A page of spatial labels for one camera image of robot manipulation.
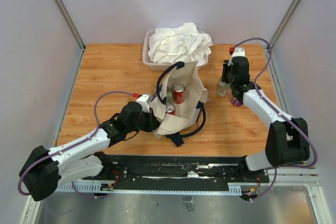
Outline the red soda can front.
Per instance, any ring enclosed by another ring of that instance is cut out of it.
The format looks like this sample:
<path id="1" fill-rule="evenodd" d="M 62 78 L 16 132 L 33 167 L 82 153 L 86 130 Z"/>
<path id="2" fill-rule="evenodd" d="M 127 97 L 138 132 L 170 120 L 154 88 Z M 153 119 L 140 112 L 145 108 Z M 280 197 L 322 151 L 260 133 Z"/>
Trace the red soda can front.
<path id="1" fill-rule="evenodd" d="M 165 108 L 165 113 L 174 115 L 175 111 L 176 111 L 175 105 L 173 103 L 167 102 L 166 103 L 166 108 Z"/>

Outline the red soda can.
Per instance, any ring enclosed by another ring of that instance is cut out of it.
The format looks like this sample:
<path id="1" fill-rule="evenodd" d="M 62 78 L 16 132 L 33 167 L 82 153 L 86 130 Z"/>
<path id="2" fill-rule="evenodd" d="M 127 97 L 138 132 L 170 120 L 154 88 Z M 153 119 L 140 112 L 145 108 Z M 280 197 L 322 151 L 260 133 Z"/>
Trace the red soda can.
<path id="1" fill-rule="evenodd" d="M 176 111 L 175 105 L 173 103 L 167 102 L 166 103 L 166 108 L 165 108 L 165 113 L 174 115 L 175 111 Z"/>
<path id="2" fill-rule="evenodd" d="M 172 87 L 173 101 L 181 104 L 185 101 L 185 86 L 182 83 L 175 83 Z"/>

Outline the purple soda can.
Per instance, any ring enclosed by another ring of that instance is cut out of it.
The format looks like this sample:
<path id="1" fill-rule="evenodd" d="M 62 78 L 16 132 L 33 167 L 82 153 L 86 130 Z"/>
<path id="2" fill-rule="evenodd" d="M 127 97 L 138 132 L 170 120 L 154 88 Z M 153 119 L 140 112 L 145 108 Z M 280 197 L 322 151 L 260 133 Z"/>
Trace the purple soda can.
<path id="1" fill-rule="evenodd" d="M 231 103 L 233 106 L 240 107 L 243 105 L 243 99 L 242 97 L 234 97 L 231 98 Z"/>

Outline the beige canvas tote bag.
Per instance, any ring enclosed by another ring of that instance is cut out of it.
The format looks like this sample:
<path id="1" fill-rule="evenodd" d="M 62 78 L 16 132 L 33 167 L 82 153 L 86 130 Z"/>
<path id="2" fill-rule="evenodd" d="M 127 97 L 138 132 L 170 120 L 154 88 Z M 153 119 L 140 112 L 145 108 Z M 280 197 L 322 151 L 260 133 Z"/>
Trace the beige canvas tote bag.
<path id="1" fill-rule="evenodd" d="M 166 112 L 167 89 L 173 90 L 175 84 L 185 88 L 184 101 L 175 103 L 175 113 Z M 168 67 L 156 83 L 156 98 L 150 103 L 153 114 L 160 125 L 153 130 L 156 137 L 166 136 L 179 147 L 186 137 L 197 134 L 205 125 L 204 104 L 209 100 L 208 90 L 202 84 L 195 61 L 179 61 Z"/>

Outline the red soda can back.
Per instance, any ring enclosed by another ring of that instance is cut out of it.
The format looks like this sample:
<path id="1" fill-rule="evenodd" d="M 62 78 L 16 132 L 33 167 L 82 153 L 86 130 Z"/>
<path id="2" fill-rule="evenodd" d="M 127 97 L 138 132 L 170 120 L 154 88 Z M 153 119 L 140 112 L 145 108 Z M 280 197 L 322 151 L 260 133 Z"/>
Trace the red soda can back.
<path id="1" fill-rule="evenodd" d="M 185 86 L 182 83 L 175 83 L 172 87 L 173 101 L 181 104 L 185 101 Z"/>

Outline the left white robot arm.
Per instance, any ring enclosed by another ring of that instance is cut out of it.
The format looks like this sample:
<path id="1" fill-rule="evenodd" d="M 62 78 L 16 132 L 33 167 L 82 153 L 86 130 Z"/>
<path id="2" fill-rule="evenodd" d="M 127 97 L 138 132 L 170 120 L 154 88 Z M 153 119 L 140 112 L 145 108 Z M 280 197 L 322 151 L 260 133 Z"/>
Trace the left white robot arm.
<path id="1" fill-rule="evenodd" d="M 41 201 L 74 180 L 95 176 L 108 179 L 112 166 L 104 162 L 102 150 L 127 140 L 129 133 L 153 132 L 159 126 L 152 109 L 143 111 L 140 103 L 128 102 L 120 113 L 98 123 L 83 137 L 59 147 L 34 148 L 19 172 L 18 191 Z"/>

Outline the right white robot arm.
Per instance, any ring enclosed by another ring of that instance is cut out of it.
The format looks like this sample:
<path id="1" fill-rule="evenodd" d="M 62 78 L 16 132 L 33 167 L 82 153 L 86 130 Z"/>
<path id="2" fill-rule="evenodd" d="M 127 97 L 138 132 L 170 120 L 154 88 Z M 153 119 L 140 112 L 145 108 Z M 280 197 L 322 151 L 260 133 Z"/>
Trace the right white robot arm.
<path id="1" fill-rule="evenodd" d="M 246 57 L 224 60 L 222 81 L 230 86 L 232 104 L 249 108 L 268 129 L 264 151 L 244 156 L 239 162 L 238 177 L 242 181 L 250 182 L 261 170 L 299 165 L 310 158 L 306 121 L 279 109 L 250 80 Z"/>

